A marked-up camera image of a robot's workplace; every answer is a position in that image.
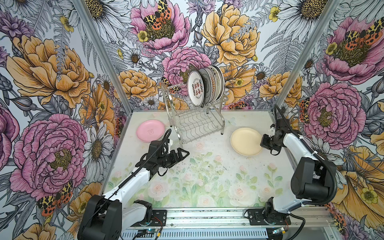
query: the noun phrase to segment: stacked plate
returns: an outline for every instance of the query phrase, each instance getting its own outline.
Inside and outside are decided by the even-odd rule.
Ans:
[[[217,66],[208,66],[199,70],[192,67],[187,85],[189,98],[196,107],[203,107],[220,99],[225,89],[223,74]]]

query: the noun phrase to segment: wall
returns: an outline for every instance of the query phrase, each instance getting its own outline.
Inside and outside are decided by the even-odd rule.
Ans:
[[[0,7],[0,236],[77,239],[127,114],[70,1]]]
[[[326,2],[86,1],[135,109],[164,109],[159,83],[186,82],[190,64],[221,67],[225,109],[271,108]],[[171,17],[154,30],[158,3],[167,3]],[[301,84],[298,78],[290,92],[292,107],[301,98]],[[186,88],[173,91],[178,108],[192,107]]]
[[[343,1],[300,73],[299,104],[282,105],[291,126],[338,167],[328,208],[345,239],[384,239],[383,9],[383,1]],[[367,35],[372,25],[377,35]],[[353,31],[364,30],[368,42],[354,43]]]

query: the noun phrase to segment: metal dish rack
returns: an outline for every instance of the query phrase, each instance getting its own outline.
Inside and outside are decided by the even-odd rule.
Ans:
[[[224,117],[221,114],[223,102],[228,98],[222,94],[221,98],[205,104],[203,107],[190,109],[175,109],[170,89],[184,87],[186,83],[179,83],[167,86],[161,82],[160,87],[163,92],[164,103],[166,106],[169,124],[174,127],[180,144],[191,142],[208,134],[221,131],[224,133]]]

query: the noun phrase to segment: yellow plate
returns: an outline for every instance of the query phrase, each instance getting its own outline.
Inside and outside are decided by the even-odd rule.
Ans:
[[[231,145],[233,149],[241,155],[253,156],[263,149],[260,146],[262,141],[261,134],[248,127],[242,127],[232,133]]]

